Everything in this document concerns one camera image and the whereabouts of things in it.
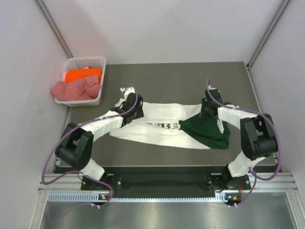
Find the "white green ringer t-shirt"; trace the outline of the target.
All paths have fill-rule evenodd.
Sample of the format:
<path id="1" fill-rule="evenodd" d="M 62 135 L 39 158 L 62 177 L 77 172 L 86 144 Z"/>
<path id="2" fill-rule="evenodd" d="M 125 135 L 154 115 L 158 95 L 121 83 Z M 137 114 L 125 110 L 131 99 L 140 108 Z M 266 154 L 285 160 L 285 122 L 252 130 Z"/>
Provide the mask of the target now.
<path id="1" fill-rule="evenodd" d="M 144 102 L 144 116 L 112 130 L 119 139 L 188 149 L 228 149 L 230 130 L 226 122 L 200 117 L 201 105 Z"/>

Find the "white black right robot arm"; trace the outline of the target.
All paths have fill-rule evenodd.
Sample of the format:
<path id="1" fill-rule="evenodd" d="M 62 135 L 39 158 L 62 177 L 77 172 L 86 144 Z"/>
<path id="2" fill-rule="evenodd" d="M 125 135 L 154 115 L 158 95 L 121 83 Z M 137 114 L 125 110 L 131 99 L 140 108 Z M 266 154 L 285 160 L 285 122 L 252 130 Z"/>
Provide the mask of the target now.
<path id="1" fill-rule="evenodd" d="M 278 151 L 275 126 L 269 114 L 242 109 L 222 103 L 217 88 L 208 88 L 202 99 L 201 117 L 216 118 L 240 130 L 241 152 L 222 172 L 225 189 L 232 189 L 245 182 L 249 169 Z"/>

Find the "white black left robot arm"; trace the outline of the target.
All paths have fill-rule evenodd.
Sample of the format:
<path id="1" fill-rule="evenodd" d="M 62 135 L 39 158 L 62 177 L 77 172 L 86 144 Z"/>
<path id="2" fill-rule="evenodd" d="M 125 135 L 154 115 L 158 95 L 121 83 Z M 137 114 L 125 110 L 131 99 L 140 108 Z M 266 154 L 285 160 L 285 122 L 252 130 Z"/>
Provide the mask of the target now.
<path id="1" fill-rule="evenodd" d="M 144 117 L 142 96 L 131 92 L 106 114 L 82 124 L 66 126 L 61 142 L 55 147 L 57 158 L 91 179 L 97 189 L 108 184 L 105 170 L 92 159 L 93 143 L 112 130 L 120 129 L 133 120 Z"/>

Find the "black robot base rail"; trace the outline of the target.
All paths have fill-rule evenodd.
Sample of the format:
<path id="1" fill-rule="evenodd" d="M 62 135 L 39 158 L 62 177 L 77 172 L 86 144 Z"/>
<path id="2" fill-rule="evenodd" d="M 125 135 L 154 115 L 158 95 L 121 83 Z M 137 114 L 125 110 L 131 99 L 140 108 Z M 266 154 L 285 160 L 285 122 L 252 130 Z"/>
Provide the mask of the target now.
<path id="1" fill-rule="evenodd" d="M 218 191 L 248 191 L 249 177 L 236 188 L 225 189 L 225 166 L 127 166 L 105 167 L 102 181 L 115 198 L 205 198 Z"/>

